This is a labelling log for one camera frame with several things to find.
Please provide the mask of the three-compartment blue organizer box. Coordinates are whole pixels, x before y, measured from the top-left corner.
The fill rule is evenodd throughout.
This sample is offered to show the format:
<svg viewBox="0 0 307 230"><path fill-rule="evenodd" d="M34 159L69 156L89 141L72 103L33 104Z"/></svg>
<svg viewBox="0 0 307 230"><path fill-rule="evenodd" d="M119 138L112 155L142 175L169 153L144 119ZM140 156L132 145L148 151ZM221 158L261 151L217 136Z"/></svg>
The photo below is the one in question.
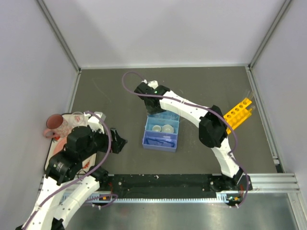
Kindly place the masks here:
<svg viewBox="0 0 307 230"><path fill-rule="evenodd" d="M145 131L142 139L142 145L144 149L148 150L159 150L159 151L167 151L167 152L176 152L177 150L177 141L178 141L178 131L179 131L179 120L167 120L165 118L166 115L175 114L170 111L154 114L154 115L148 115L147 121L145 125ZM163 133L163 132L154 132L152 131L153 126L159 125L171 125L174 128L174 133ZM146 145L144 144L145 138L166 138L171 139L175 142L174 148L168 148L168 147L162 147L162 146L152 146L152 145Z"/></svg>

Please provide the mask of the small white plastic cup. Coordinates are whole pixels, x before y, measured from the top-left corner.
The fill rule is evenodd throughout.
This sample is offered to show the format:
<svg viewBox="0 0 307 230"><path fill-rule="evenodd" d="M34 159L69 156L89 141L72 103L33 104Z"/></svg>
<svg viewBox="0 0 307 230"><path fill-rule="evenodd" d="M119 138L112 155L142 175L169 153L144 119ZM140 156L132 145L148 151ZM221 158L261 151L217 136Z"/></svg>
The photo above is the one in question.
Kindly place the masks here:
<svg viewBox="0 0 307 230"><path fill-rule="evenodd" d="M162 131L162 127L159 126L159 125L155 125L155 126L153 126L152 131L154 131L154 132L161 132Z"/></svg>

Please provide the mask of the blue safety glasses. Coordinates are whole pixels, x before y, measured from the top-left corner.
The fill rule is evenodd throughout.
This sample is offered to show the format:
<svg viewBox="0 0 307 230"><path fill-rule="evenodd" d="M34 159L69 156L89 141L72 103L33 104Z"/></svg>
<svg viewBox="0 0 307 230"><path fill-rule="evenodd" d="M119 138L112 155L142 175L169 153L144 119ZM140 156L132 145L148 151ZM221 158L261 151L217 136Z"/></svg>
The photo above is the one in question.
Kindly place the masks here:
<svg viewBox="0 0 307 230"><path fill-rule="evenodd" d="M171 139L166 139L166 138L145 138L144 144L152 146L162 146L168 148L175 147L175 142L172 141Z"/></svg>

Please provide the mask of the small clear glass beaker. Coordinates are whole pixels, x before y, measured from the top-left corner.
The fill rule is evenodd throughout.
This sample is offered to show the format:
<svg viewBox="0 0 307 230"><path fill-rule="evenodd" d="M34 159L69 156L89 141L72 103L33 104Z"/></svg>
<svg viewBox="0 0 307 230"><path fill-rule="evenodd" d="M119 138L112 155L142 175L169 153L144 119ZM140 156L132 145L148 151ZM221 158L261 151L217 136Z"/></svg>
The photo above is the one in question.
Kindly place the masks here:
<svg viewBox="0 0 307 230"><path fill-rule="evenodd" d="M174 121L178 121L179 120L179 116L177 114L166 115L165 118L167 120L174 120Z"/></svg>

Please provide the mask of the yellow test tube rack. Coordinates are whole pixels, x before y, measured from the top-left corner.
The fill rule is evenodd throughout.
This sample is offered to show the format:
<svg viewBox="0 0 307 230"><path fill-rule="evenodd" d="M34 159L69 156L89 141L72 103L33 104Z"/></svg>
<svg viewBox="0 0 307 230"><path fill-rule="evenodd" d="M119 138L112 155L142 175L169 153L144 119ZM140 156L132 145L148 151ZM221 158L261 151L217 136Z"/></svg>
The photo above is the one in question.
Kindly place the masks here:
<svg viewBox="0 0 307 230"><path fill-rule="evenodd" d="M245 98L224 115L225 121L233 130L238 128L252 115L252 113L248 111L251 104L252 101Z"/></svg>

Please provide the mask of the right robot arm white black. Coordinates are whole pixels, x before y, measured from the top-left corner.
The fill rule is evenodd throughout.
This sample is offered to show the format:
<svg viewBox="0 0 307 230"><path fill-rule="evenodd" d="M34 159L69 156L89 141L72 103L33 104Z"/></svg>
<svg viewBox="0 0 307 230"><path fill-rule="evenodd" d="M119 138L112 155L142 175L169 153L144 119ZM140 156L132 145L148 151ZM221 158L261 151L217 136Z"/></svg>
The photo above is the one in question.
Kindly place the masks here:
<svg viewBox="0 0 307 230"><path fill-rule="evenodd" d="M234 190L241 184L248 184L248 176L234 157L235 147L230 147L226 130L233 129L223 118L218 106L206 107L192 103L156 81L142 81L133 93L144 101L149 114L170 111L198 128L199 140L213 151L228 189Z"/></svg>

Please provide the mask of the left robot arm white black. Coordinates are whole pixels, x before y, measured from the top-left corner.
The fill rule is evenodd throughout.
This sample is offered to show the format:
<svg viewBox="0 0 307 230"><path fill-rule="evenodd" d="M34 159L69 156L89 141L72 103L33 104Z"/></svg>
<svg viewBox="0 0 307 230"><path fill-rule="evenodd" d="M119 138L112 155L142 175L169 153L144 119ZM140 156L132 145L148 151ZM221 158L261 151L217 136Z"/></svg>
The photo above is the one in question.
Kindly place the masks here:
<svg viewBox="0 0 307 230"><path fill-rule="evenodd" d="M83 168L83 161L97 152L120 153L127 140L116 129L110 134L93 131L89 126L77 126L67 136L63 149L52 156L43 180L43 186L31 216L19 230L63 230L69 221L97 190L107 188L108 172L99 167L89 168L89 175L81 179L78 187L64 200L67 185Z"/></svg>

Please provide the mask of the white round dish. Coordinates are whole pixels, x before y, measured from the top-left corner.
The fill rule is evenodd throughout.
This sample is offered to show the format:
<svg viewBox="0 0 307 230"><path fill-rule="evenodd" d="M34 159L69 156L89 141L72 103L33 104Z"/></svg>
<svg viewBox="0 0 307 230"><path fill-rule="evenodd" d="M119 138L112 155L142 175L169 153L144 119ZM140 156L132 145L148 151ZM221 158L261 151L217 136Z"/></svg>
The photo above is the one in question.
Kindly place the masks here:
<svg viewBox="0 0 307 230"><path fill-rule="evenodd" d="M171 125L164 125L161 128L161 132L163 132L163 133L174 133L174 128Z"/></svg>

